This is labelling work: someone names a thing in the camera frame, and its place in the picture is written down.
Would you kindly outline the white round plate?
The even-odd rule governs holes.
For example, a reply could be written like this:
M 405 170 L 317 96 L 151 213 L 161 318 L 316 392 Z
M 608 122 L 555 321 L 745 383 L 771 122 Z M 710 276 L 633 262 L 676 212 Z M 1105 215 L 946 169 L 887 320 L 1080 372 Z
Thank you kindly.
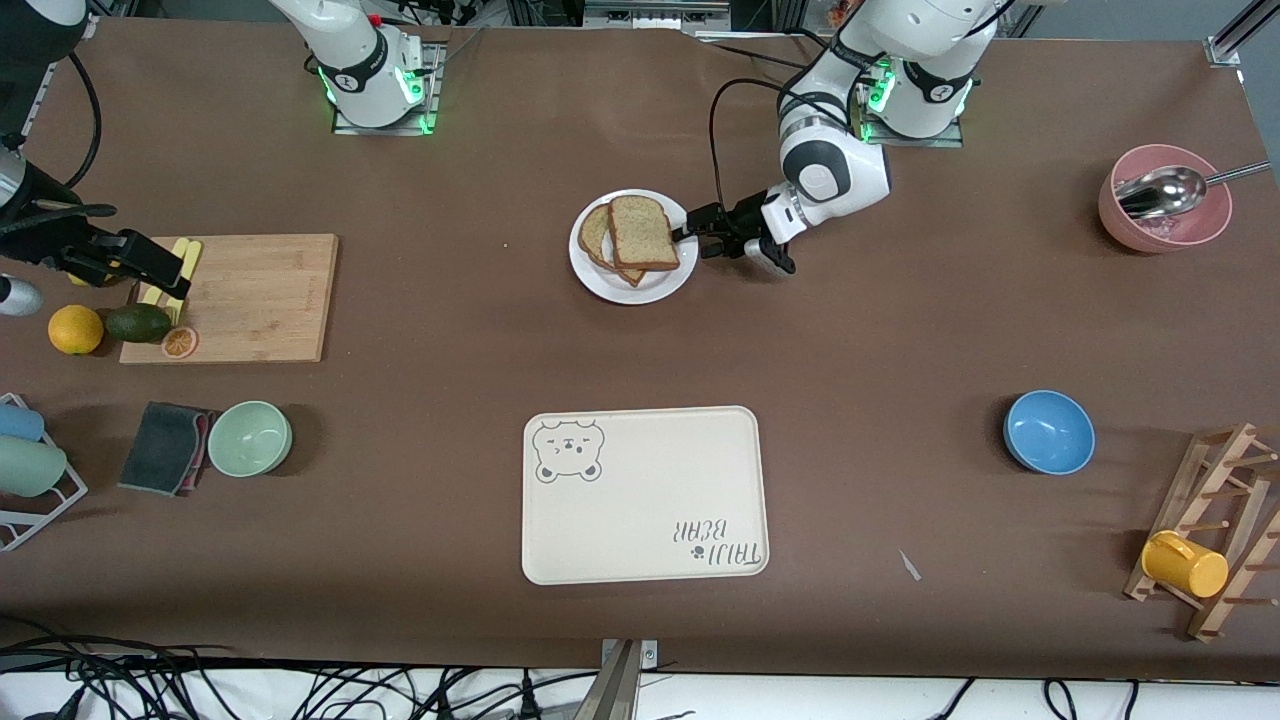
M 680 202 L 655 191 L 632 188 L 605 193 L 586 205 L 575 219 L 568 238 L 570 265 L 579 282 L 602 300 L 625 306 L 653 304 L 675 293 L 692 275 L 699 264 L 699 237 L 690 234 L 675 242 L 678 254 L 677 268 L 648 272 L 639 283 L 630 284 L 617 272 L 595 263 L 579 242 L 591 213 L 596 208 L 604 208 L 611 200 L 623 196 L 641 196 L 659 202 L 675 231 L 681 231 L 687 220 L 687 213 Z

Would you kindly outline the brown bread slice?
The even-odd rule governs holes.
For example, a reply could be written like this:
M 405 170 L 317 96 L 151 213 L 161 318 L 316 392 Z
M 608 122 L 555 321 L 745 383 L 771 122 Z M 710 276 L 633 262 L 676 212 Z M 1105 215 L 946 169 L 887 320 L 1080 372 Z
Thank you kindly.
M 618 269 L 605 256 L 605 234 L 611 229 L 609 220 L 611 210 L 607 202 L 591 209 L 579 229 L 579 247 L 596 266 L 621 278 L 631 287 L 637 287 L 646 274 L 644 270 Z
M 609 201 L 608 213 L 616 268 L 645 272 L 678 268 L 669 218 L 659 201 L 623 195 Z

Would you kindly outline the yellow plastic knife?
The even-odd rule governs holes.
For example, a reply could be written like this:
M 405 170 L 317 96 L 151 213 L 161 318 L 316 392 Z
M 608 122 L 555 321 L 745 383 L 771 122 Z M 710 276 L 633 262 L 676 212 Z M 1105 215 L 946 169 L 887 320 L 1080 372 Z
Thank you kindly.
M 174 252 L 174 254 L 175 254 L 175 255 L 177 255 L 177 256 L 178 256 L 179 259 L 182 259 L 182 260 L 186 260 L 186 254 L 187 254 L 187 251 L 188 251 L 188 247 L 189 247 L 189 238 L 186 238 L 186 237 L 179 237 L 179 238 L 178 238 L 178 240 L 177 240 L 177 241 L 174 242 L 174 245 L 173 245 L 173 247 L 172 247 L 172 251 L 173 251 L 173 252 Z M 141 304 L 148 304 L 148 305 L 157 305 L 157 304 L 159 304 L 159 301 L 160 301 L 160 299 L 161 299 L 161 296 L 163 296 L 163 292 L 161 292 L 161 290 L 160 290 L 160 288 L 156 288 L 156 287 L 151 287 L 151 288 L 150 288 L 150 290 L 147 290 L 147 291 L 146 291 L 145 293 L 141 293 L 141 295 L 138 296 L 138 301 L 140 301 Z

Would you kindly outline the yellow plastic fork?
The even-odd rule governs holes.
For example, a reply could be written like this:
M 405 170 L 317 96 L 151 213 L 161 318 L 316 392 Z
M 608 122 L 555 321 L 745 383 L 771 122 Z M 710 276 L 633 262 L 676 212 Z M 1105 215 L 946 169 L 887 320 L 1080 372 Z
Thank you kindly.
M 175 241 L 172 250 L 182 260 L 180 277 L 191 282 L 198 266 L 198 260 L 202 254 L 204 245 L 198 241 L 193 241 L 186 237 L 179 237 Z M 175 299 L 170 296 L 166 300 L 165 311 L 169 315 L 173 327 L 182 325 L 184 305 L 186 301 L 183 299 Z

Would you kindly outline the green avocado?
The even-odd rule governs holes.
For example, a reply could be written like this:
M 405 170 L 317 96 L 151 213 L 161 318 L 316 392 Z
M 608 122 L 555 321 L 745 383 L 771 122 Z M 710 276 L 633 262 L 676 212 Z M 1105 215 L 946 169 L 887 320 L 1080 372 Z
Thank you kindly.
M 106 332 L 125 343 L 156 343 L 173 327 L 169 314 L 152 304 L 127 304 L 111 310 L 105 320 Z

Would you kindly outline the round yellow citrus fruit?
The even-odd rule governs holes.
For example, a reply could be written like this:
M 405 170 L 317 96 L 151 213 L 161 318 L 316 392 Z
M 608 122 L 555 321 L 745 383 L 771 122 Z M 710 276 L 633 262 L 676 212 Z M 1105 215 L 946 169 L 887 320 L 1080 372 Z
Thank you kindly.
M 105 334 L 101 316 L 83 305 L 60 307 L 47 323 L 51 346 L 70 356 L 92 354 L 102 343 Z

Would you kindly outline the wooden cutting board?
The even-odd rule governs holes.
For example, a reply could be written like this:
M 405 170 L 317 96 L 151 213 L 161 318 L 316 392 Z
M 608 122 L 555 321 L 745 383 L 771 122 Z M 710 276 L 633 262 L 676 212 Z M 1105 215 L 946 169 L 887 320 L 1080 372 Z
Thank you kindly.
M 339 252 L 337 234 L 200 236 L 182 322 L 186 364 L 316 363 Z

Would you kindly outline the grey folded cloth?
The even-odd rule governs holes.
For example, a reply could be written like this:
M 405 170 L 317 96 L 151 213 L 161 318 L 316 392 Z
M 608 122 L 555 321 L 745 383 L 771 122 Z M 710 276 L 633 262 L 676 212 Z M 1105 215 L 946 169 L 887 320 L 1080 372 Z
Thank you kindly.
M 166 497 L 195 491 L 216 418 L 202 407 L 147 404 L 116 484 Z

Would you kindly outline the mint green bowl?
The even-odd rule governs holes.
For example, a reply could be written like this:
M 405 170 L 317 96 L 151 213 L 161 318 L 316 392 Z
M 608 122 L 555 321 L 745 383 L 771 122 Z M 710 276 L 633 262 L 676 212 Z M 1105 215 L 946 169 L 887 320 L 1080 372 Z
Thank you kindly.
M 285 414 L 264 401 L 244 401 L 225 410 L 207 438 L 210 462 L 224 475 L 247 478 L 278 468 L 293 445 Z

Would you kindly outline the pale green cup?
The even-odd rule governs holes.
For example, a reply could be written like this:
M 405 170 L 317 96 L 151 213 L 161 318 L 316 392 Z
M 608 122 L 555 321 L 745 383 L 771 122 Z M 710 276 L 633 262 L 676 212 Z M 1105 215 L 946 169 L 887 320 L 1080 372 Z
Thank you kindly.
M 67 469 L 67 454 L 55 446 L 0 436 L 0 492 L 22 498 L 52 489 Z

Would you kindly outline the cream tray with bear print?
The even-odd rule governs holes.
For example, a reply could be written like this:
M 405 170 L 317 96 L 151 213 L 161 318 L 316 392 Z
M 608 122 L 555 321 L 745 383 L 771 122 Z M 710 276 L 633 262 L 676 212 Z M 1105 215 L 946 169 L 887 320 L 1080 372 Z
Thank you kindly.
M 534 584 L 753 577 L 769 562 L 748 407 L 544 413 L 522 451 L 521 565 Z

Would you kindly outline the blue bowl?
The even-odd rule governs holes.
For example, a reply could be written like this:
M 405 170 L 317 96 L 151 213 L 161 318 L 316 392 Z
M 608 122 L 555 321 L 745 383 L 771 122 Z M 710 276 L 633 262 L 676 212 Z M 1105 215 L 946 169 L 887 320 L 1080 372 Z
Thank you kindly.
M 1011 456 L 1030 471 L 1064 477 L 1083 469 L 1094 455 L 1089 414 L 1055 389 L 1033 389 L 1012 401 L 1002 421 Z

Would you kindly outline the metal spoon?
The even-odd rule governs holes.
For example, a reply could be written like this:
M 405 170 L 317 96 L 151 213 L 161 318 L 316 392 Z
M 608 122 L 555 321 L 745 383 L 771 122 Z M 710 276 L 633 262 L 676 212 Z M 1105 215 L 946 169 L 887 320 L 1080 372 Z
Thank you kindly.
M 1114 195 L 1123 211 L 1134 220 L 1176 217 L 1198 208 L 1210 188 L 1270 169 L 1270 160 L 1212 176 L 1203 176 L 1189 167 L 1161 167 L 1121 183 Z

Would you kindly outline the pink bowl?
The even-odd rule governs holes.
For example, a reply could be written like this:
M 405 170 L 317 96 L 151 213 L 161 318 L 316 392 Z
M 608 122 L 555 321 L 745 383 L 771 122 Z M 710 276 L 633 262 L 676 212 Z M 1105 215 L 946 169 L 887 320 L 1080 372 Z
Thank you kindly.
M 1147 254 L 1176 252 L 1216 240 L 1233 218 L 1233 196 L 1224 184 L 1208 188 L 1197 208 L 1175 217 L 1135 220 L 1121 209 L 1115 190 L 1162 167 L 1188 167 L 1206 177 L 1217 172 L 1199 155 L 1172 145 L 1149 143 L 1126 151 L 1100 187 L 1097 211 L 1106 232 L 1119 243 Z

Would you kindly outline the wooden mug rack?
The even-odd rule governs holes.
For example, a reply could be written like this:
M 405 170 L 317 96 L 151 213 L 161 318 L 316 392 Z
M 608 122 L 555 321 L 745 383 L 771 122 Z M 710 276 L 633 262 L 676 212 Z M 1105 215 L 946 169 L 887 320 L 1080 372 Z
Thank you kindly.
M 1140 552 L 1161 530 L 1224 555 L 1230 564 L 1226 585 L 1196 598 L 1148 578 Z M 1193 611 L 1187 626 L 1192 639 L 1210 643 L 1222 637 L 1236 609 L 1280 607 L 1280 597 L 1251 593 L 1257 577 L 1280 578 L 1280 427 L 1242 423 L 1194 434 L 1146 542 L 1124 593 L 1138 602 L 1166 594 L 1185 603 Z

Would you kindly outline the yellow mug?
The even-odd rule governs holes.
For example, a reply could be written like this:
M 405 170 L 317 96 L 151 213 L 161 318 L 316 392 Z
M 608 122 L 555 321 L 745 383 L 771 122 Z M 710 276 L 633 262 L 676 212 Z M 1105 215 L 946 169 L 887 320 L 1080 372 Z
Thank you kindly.
M 1230 573 L 1224 555 L 1174 530 L 1161 530 L 1147 539 L 1139 565 L 1148 578 L 1196 598 L 1217 594 L 1226 585 Z

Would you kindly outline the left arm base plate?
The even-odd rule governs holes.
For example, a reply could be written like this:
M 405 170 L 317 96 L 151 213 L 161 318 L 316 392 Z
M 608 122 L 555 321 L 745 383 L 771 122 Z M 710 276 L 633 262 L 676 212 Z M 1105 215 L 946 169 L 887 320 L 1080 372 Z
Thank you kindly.
M 927 138 L 914 138 L 892 129 L 876 110 L 892 97 L 902 82 L 896 72 L 899 60 L 887 55 L 878 56 L 876 64 L 870 67 L 855 83 L 855 102 L 858 105 L 858 133 L 864 143 L 890 145 L 908 147 L 931 149 L 960 149 L 963 146 L 963 128 L 960 115 L 965 110 L 966 96 L 979 79 L 968 79 L 957 95 L 952 117 L 948 126 L 936 136 Z

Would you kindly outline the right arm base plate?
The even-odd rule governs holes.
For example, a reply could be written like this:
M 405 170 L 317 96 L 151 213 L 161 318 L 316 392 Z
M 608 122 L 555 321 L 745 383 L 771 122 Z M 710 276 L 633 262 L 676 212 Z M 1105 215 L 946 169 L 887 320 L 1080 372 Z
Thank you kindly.
M 332 106 L 332 133 L 372 137 L 428 137 L 434 135 L 445 77 L 443 65 L 447 60 L 448 44 L 425 42 L 424 47 L 422 65 L 406 76 L 411 79 L 410 87 L 417 91 L 419 102 L 404 117 L 381 128 L 364 128 L 352 124 L 335 106 Z

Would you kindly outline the metal mounting bracket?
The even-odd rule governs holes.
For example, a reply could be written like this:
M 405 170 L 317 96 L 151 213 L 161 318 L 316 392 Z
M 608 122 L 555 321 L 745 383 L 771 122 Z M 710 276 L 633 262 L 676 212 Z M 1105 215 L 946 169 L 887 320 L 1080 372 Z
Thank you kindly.
M 602 669 L 573 720 L 634 720 L 640 675 L 657 669 L 657 639 L 605 639 Z

